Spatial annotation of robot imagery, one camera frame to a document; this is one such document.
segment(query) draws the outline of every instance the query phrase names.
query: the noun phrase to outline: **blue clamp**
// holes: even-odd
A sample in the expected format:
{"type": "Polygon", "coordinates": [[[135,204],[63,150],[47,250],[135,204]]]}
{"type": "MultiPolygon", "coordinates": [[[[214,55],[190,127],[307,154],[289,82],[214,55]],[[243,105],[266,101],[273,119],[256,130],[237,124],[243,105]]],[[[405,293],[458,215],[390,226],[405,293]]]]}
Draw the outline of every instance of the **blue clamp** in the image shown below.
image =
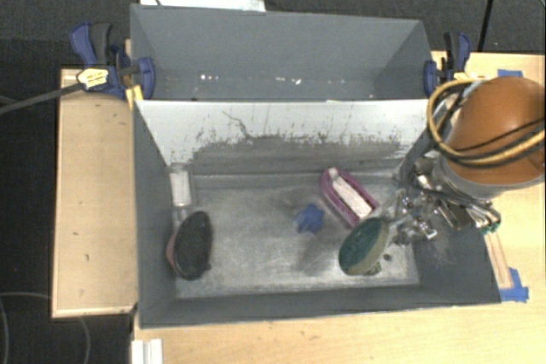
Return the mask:
{"type": "Polygon", "coordinates": [[[116,45],[109,45],[109,23],[91,24],[88,21],[80,23],[70,32],[70,45],[76,55],[84,63],[85,69],[99,66],[103,78],[95,82],[78,81],[83,85],[84,91],[95,91],[112,95],[119,99],[125,98],[127,85],[124,84],[123,76],[139,75],[138,82],[142,87],[144,99],[150,99],[155,89],[155,70],[152,60],[149,57],[139,58],[137,68],[131,66],[131,59],[116,45]]]}
{"type": "Polygon", "coordinates": [[[299,233],[308,231],[314,234],[322,227],[322,216],[324,216],[323,210],[318,209],[313,204],[308,204],[294,218],[294,223],[298,226],[299,233]]]}
{"type": "Polygon", "coordinates": [[[423,87],[425,95],[430,97],[433,91],[441,84],[452,81],[456,72],[464,72],[465,66],[472,51],[470,39],[459,32],[446,32],[444,34],[447,57],[442,58],[442,68],[434,61],[425,63],[423,73],[423,87]]]}
{"type": "Polygon", "coordinates": [[[499,290],[503,302],[522,302],[526,303],[529,299],[529,287],[522,286],[518,270],[508,267],[514,286],[512,288],[499,290]]]}

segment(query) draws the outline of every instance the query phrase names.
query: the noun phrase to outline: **gray floor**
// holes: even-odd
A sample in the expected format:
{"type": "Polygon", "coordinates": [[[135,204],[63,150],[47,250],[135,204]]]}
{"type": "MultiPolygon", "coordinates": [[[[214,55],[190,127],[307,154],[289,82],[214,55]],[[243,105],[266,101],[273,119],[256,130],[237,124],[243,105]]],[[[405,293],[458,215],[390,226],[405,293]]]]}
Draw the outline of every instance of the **gray floor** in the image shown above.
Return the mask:
{"type": "MultiPolygon", "coordinates": [[[[22,99],[52,90],[62,64],[73,63],[67,34],[84,20],[110,21],[113,40],[129,34],[137,0],[0,0],[0,95],[22,99]]],[[[268,9],[417,18],[433,49],[442,34],[463,31],[475,47],[485,0],[266,0],[268,9]]],[[[537,0],[496,0],[486,50],[544,52],[544,9],[537,0]]],[[[0,292],[48,292],[55,199],[55,104],[0,119],[0,292]]],[[[47,309],[5,299],[12,364],[73,362],[83,356],[78,324],[45,330],[47,309]]],[[[90,362],[124,362],[128,318],[91,322],[90,362]]]]}

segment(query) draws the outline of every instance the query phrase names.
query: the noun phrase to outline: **wooden table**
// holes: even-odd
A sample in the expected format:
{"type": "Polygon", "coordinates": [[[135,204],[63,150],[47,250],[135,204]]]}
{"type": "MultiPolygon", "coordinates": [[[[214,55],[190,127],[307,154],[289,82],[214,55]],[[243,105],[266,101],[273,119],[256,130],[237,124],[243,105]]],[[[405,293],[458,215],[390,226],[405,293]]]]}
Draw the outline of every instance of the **wooden table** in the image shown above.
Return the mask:
{"type": "MultiPolygon", "coordinates": [[[[434,53],[438,59],[442,54],[434,53]]],[[[544,57],[473,54],[467,72],[521,70],[544,83],[544,57]]],[[[74,71],[63,71],[63,85],[74,71]]],[[[105,95],[61,99],[52,314],[128,313],[137,302],[130,111],[105,95]]],[[[544,185],[495,200],[510,266],[527,304],[141,331],[163,339],[166,364],[539,362],[546,356],[544,185]]]]}

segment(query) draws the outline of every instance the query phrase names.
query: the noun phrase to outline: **yellow cable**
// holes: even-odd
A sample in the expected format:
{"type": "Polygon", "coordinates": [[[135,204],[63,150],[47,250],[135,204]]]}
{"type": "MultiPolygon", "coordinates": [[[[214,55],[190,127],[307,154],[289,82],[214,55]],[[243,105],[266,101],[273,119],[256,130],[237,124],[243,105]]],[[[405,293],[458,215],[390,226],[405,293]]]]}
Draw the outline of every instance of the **yellow cable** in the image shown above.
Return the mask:
{"type": "Polygon", "coordinates": [[[447,153],[450,153],[457,158],[459,158],[461,161],[464,161],[467,164],[476,164],[476,165],[488,165],[488,164],[496,164],[499,162],[504,161],[505,159],[513,158],[514,156],[518,155],[521,152],[524,152],[525,150],[528,150],[529,148],[536,146],[539,142],[544,140],[544,130],[541,132],[538,132],[528,140],[525,140],[521,144],[518,144],[516,146],[513,146],[507,150],[504,150],[502,152],[494,153],[489,157],[486,158],[478,158],[478,159],[472,159],[472,158],[466,158],[468,155],[465,153],[460,153],[456,151],[455,149],[449,147],[447,144],[444,143],[442,140],[442,137],[438,133],[438,128],[433,120],[433,108],[434,103],[438,99],[439,95],[444,93],[446,90],[449,90],[451,88],[454,88],[458,85],[465,85],[465,84],[471,84],[475,81],[475,79],[461,79],[456,81],[450,81],[446,84],[440,85],[430,96],[430,99],[428,100],[427,104],[427,125],[428,129],[430,130],[431,135],[433,136],[433,139],[438,144],[438,146],[446,151],[447,153]]]}

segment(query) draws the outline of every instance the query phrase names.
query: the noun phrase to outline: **gray box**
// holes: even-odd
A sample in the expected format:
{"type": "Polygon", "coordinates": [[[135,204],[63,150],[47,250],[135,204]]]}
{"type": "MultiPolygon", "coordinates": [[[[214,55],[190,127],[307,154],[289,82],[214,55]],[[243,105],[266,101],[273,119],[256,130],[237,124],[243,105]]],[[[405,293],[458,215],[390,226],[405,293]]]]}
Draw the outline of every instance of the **gray box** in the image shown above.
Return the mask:
{"type": "Polygon", "coordinates": [[[480,234],[443,223],[434,242],[391,246],[375,276],[337,265],[349,230],[323,203],[319,176],[335,165],[378,201],[393,194],[425,126],[426,101],[414,98],[428,52],[421,23],[136,6],[131,39],[158,73],[154,100],[134,111],[141,327],[499,301],[480,234]],[[191,164],[214,230],[212,269],[195,281],[177,279],[165,256],[172,163],[191,164]],[[308,203],[326,211],[314,237],[293,227],[308,203]]]}

